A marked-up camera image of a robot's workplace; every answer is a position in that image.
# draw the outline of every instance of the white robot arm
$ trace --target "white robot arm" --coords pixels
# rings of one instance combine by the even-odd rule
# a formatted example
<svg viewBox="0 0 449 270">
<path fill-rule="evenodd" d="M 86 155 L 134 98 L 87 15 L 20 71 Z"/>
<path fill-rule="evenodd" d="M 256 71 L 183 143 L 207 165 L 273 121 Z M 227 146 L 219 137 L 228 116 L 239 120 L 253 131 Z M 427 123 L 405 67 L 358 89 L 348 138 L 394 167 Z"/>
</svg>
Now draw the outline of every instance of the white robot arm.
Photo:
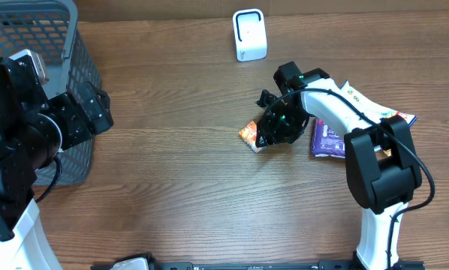
<svg viewBox="0 0 449 270">
<path fill-rule="evenodd" d="M 361 112 L 366 112 L 359 103 L 354 102 L 346 90 L 341 90 L 332 79 L 318 79 L 308 84 L 307 88 L 332 90 L 338 95 L 347 98 Z M 326 93 L 305 91 L 301 93 L 303 108 L 310 114 L 322 119 L 329 127 L 343 139 L 356 128 L 366 129 L 370 124 L 365 122 L 344 104 L 340 99 Z M 381 120 L 377 115 L 369 113 L 370 119 L 379 123 Z M 406 208 L 408 203 L 399 202 L 387 207 L 383 213 L 375 214 L 371 209 L 362 209 L 361 239 L 357 247 L 357 257 L 366 269 L 387 268 L 387 240 L 390 230 L 391 217 L 401 209 Z M 395 223 L 393 241 L 391 245 L 391 264 L 398 262 L 396 246 L 398 243 L 399 225 L 402 215 Z"/>
</svg>

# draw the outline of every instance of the white device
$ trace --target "white device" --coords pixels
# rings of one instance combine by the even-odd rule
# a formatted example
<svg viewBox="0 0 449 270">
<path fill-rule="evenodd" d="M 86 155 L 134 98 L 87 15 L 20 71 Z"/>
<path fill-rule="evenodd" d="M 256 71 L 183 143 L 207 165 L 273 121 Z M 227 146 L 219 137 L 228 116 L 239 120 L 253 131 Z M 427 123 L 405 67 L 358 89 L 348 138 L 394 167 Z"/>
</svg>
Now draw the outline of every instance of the white device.
<svg viewBox="0 0 449 270">
<path fill-rule="evenodd" d="M 233 27 L 238 61 L 258 60 L 267 56 L 267 33 L 261 10 L 237 11 L 233 15 Z"/>
<path fill-rule="evenodd" d="M 14 238 L 0 241 L 0 270 L 2 269 L 62 269 L 46 239 L 39 208 L 32 199 L 13 229 Z"/>
<path fill-rule="evenodd" d="M 308 88 L 331 90 L 352 102 L 352 97 L 336 86 L 332 79 L 318 79 L 311 82 Z M 369 124 L 360 119 L 346 104 L 328 93 L 305 91 L 301 93 L 303 108 L 308 113 L 324 120 L 341 138 L 355 128 L 367 128 Z M 365 112 L 358 104 L 356 108 Z M 376 115 L 366 114 L 374 122 L 380 119 Z M 363 209 L 361 224 L 361 240 L 357 247 L 357 256 L 368 270 L 387 268 L 387 239 L 391 216 L 406 208 L 408 203 L 397 203 L 375 214 L 370 209 Z M 394 224 L 391 245 L 391 264 L 398 261 L 396 245 L 398 242 L 401 217 Z M 15 237 L 9 241 L 0 241 L 0 269 L 61 269 L 56 256 L 52 252 L 39 219 L 39 209 L 32 199 L 20 217 L 13 232 Z M 148 270 L 143 258 L 119 262 L 115 270 Z"/>
</svg>

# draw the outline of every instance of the orange snack bag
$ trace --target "orange snack bag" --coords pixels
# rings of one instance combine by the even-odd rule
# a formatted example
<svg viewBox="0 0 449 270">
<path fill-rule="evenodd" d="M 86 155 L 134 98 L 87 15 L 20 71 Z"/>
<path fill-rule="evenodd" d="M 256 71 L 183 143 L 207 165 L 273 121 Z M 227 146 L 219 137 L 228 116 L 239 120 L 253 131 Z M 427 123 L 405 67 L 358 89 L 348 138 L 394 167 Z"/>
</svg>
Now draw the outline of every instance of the orange snack bag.
<svg viewBox="0 0 449 270">
<path fill-rule="evenodd" d="M 263 150 L 264 147 L 256 147 L 256 133 L 256 123 L 254 121 L 251 121 L 247 126 L 240 130 L 240 137 L 255 153 L 258 153 L 259 151 Z"/>
</svg>

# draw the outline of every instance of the black mount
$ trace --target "black mount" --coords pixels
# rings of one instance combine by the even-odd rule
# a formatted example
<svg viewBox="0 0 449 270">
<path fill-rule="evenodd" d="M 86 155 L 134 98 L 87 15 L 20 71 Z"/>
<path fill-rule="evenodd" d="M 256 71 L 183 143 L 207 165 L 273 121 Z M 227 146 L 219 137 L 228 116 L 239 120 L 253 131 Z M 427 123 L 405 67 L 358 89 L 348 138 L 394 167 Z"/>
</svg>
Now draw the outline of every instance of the black mount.
<svg viewBox="0 0 449 270">
<path fill-rule="evenodd" d="M 282 95 L 286 95 L 304 89 L 311 82 L 329 77 L 330 75 L 320 68 L 301 73 L 296 64 L 291 61 L 278 67 L 273 79 Z M 274 94 L 270 94 L 265 89 L 261 92 L 260 100 L 256 104 L 261 108 L 267 108 L 277 99 Z M 284 98 L 273 105 L 257 123 L 256 146 L 293 143 L 303 134 L 311 116 L 313 115 L 303 109 L 301 94 Z"/>
<path fill-rule="evenodd" d="M 400 116 L 383 118 L 380 124 L 414 154 L 408 123 Z M 409 202 L 421 186 L 418 163 L 376 127 L 345 135 L 346 178 L 357 203 L 381 214 L 394 204 Z M 377 160 L 375 146 L 391 149 L 391 156 Z"/>
<path fill-rule="evenodd" d="M 33 59 L 0 58 L 0 241 L 34 196 L 35 170 L 47 167 L 61 148 L 69 149 L 111 128 L 110 99 L 90 82 L 48 100 Z"/>
</svg>

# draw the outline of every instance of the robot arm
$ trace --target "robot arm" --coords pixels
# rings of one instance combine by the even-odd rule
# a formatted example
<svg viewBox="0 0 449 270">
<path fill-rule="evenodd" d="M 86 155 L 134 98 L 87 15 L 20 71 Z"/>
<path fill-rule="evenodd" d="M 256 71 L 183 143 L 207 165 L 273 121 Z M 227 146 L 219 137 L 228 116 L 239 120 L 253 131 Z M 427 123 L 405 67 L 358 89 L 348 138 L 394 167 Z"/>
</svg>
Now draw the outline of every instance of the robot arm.
<svg viewBox="0 0 449 270">
<path fill-rule="evenodd" d="M 386 269 L 391 219 L 395 213 L 408 206 L 414 189 L 420 186 L 420 170 L 409 155 L 403 154 L 400 151 L 402 149 L 388 140 L 380 130 L 362 120 L 337 95 L 353 104 L 368 119 L 390 131 L 414 152 L 408 125 L 399 116 L 380 119 L 378 115 L 367 112 L 366 108 L 354 102 L 346 91 L 339 89 L 329 75 L 320 69 L 301 73 L 290 62 L 279 67 L 274 79 L 283 94 L 284 102 L 276 105 L 278 98 L 263 90 L 258 106 L 266 107 L 268 113 L 257 124 L 257 146 L 292 143 L 301 135 L 310 116 L 319 117 L 340 135 L 345 141 L 348 186 L 363 208 L 357 258 L 360 266 L 365 269 Z M 316 92 L 313 89 L 332 91 L 335 94 Z M 377 160 L 374 152 L 377 146 L 392 149 L 392 155 Z M 394 224 L 391 265 L 398 262 L 396 245 L 400 221 L 401 216 Z"/>
<path fill-rule="evenodd" d="M 48 80 L 35 52 L 0 58 L 0 269 L 60 269 L 33 200 L 35 172 L 113 126 L 105 92 L 85 82 L 82 103 L 68 92 L 48 99 Z"/>
</svg>

